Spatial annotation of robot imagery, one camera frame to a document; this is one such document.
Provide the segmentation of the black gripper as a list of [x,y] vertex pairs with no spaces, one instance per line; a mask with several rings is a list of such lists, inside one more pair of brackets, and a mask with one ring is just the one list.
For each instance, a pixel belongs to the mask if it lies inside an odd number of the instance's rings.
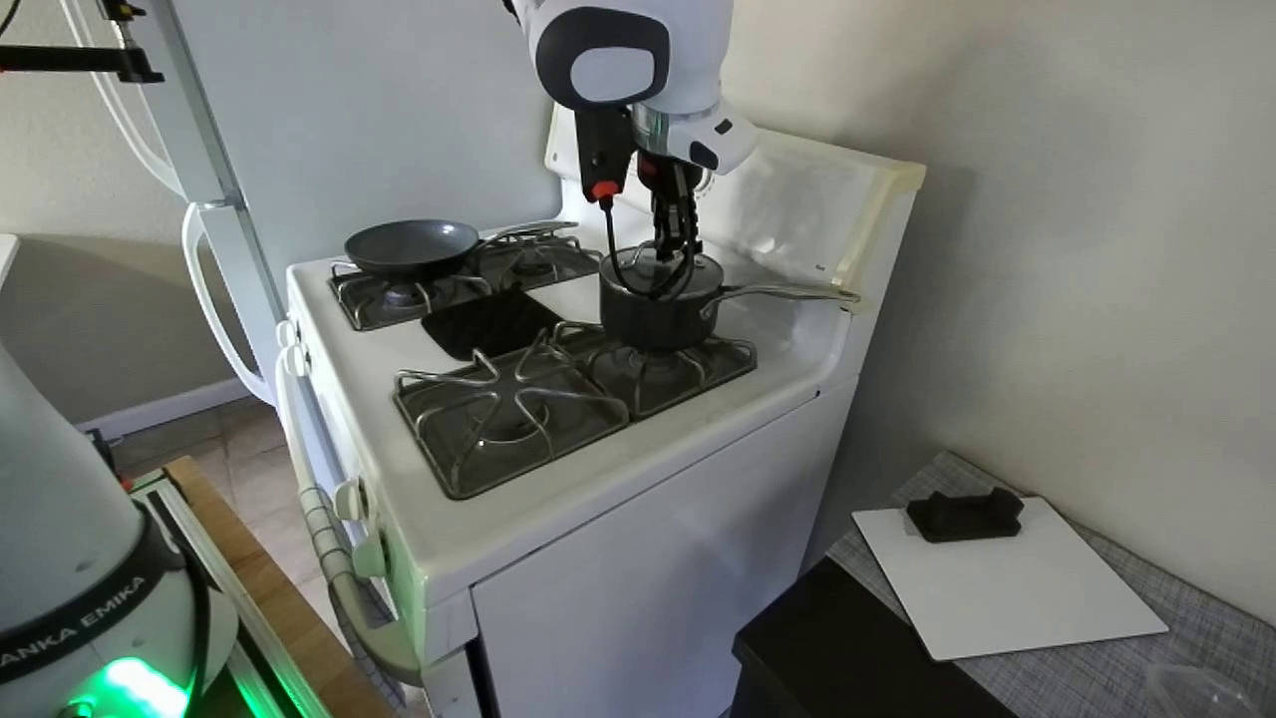
[[694,186],[701,183],[701,172],[694,162],[644,152],[639,178],[649,189],[656,256],[673,259],[673,229],[681,229],[677,237],[681,256],[701,256],[697,208],[694,208]]

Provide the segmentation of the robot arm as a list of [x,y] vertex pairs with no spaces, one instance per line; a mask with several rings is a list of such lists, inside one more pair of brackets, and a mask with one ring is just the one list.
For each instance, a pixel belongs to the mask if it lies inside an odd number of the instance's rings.
[[504,0],[536,78],[576,114],[581,195],[603,211],[639,176],[656,252],[697,252],[694,186],[753,152],[722,95],[733,0]]

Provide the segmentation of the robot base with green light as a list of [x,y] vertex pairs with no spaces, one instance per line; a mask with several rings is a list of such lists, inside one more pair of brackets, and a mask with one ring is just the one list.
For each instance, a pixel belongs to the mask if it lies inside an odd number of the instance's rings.
[[0,718],[188,718],[235,604],[0,349]]

